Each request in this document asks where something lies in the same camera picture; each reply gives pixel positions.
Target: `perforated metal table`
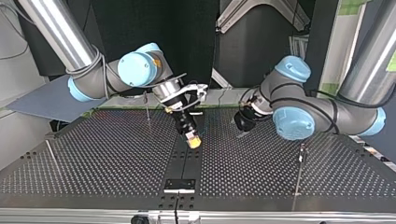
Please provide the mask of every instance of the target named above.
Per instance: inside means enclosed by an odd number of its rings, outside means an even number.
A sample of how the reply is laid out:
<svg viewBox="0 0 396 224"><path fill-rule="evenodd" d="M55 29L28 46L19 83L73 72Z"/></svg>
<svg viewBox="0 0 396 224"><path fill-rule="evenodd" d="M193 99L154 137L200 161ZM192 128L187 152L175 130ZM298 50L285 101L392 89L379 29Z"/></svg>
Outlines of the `perforated metal table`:
<svg viewBox="0 0 396 224"><path fill-rule="evenodd" d="M235 111L205 109L196 117L203 139L197 150L160 110L150 111L150 121L144 110L100 110L79 119L0 172L0 223L33 214L126 218L153 211L171 219L194 211L389 213L396 222L396 174L353 140L318 133L286 141L272 121L237 138ZM295 196L301 143L308 160ZM194 180L195 192L164 193L171 179Z"/></svg>

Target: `light blue joint cap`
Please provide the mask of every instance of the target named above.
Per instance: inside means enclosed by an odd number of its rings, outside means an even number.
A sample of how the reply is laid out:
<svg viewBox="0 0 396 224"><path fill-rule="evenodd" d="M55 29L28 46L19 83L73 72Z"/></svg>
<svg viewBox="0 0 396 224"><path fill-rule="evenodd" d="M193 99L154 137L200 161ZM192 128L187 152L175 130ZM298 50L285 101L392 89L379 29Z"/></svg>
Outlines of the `light blue joint cap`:
<svg viewBox="0 0 396 224"><path fill-rule="evenodd" d="M366 130L364 133L358 134L359 136L370 136L374 135L376 133L381 132L381 130L385 126L385 119L387 119L387 114L385 113L385 110L382 107L379 107L376 109L376 119L373 123L373 125Z"/></svg>
<svg viewBox="0 0 396 224"><path fill-rule="evenodd" d="M162 52L160 50L160 47L158 47L158 45L156 43L149 43L145 46L140 47L135 52L147 53L147 52L154 51L154 50L158 50L158 51Z"/></svg>
<svg viewBox="0 0 396 224"><path fill-rule="evenodd" d="M278 108L273 115L276 132L287 140L305 139L315 131L315 121L308 112L294 106Z"/></svg>
<svg viewBox="0 0 396 224"><path fill-rule="evenodd" d="M87 96L86 94L82 93L76 86L76 84L74 83L74 80L72 77L69 78L69 80L67 80L67 87L70 90L70 94L72 94L72 96L80 101L80 102L88 102L88 101L92 101L92 100L97 100L97 99L93 99L89 96Z"/></svg>
<svg viewBox="0 0 396 224"><path fill-rule="evenodd" d="M130 52L119 61L121 80L132 87L146 86L157 76L154 59L147 53Z"/></svg>
<svg viewBox="0 0 396 224"><path fill-rule="evenodd" d="M285 77L295 81L306 82L311 76L311 69L303 59L296 56L286 56L275 66L275 70Z"/></svg>

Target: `metal bracket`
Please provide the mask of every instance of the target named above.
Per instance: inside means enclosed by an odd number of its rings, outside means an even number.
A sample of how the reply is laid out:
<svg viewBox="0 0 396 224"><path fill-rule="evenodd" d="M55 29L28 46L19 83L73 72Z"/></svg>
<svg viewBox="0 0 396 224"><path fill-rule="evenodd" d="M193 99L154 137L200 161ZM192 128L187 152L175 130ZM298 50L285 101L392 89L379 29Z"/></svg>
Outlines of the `metal bracket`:
<svg viewBox="0 0 396 224"><path fill-rule="evenodd" d="M178 223L179 224L201 224L201 217L199 212L181 212L178 214Z"/></svg>
<svg viewBox="0 0 396 224"><path fill-rule="evenodd" d="M233 88L233 86L215 68L212 68L212 78L223 89L232 89Z"/></svg>
<svg viewBox="0 0 396 224"><path fill-rule="evenodd" d="M298 31L302 31L310 22L301 6L297 4L297 0L233 0L219 17L217 21L218 30L225 34L249 10L258 5L274 7Z"/></svg>
<svg viewBox="0 0 396 224"><path fill-rule="evenodd" d="M164 193L194 193L194 179L168 179L166 180Z"/></svg>

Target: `robotic arm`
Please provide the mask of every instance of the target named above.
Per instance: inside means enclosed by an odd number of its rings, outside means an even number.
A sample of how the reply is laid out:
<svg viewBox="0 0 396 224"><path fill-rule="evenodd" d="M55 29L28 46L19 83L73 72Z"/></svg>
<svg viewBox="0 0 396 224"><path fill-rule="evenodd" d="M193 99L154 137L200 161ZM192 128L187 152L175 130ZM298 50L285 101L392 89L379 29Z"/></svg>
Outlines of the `robotic arm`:
<svg viewBox="0 0 396 224"><path fill-rule="evenodd" d="M272 114L277 133L288 140L305 139L314 131L379 133L386 119L381 106L395 93L396 1L387 1L378 15L336 97L306 96L303 84L311 71L302 59L287 56L235 114L238 129L249 132Z"/></svg>
<svg viewBox="0 0 396 224"><path fill-rule="evenodd" d="M205 99L207 85L180 82L155 43L147 44L109 64L92 46L63 0L20 0L71 75L68 87L81 102L108 97L131 88L152 88L160 104L176 121L177 131L191 148L200 146L189 108ZM185 94L191 95L188 102Z"/></svg>

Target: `metal rod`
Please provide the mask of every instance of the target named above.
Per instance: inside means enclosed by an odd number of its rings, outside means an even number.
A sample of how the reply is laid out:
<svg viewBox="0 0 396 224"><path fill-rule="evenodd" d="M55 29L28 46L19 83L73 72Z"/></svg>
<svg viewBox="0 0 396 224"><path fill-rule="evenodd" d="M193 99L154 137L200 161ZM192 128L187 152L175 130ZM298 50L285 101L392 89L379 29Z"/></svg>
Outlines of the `metal rod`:
<svg viewBox="0 0 396 224"><path fill-rule="evenodd" d="M396 1L384 1L377 15L339 91L347 99L367 105L381 103L396 78L395 71L387 69L396 50Z"/></svg>
<svg viewBox="0 0 396 224"><path fill-rule="evenodd" d="M68 70L77 71L93 62L95 51L63 0L19 2Z"/></svg>

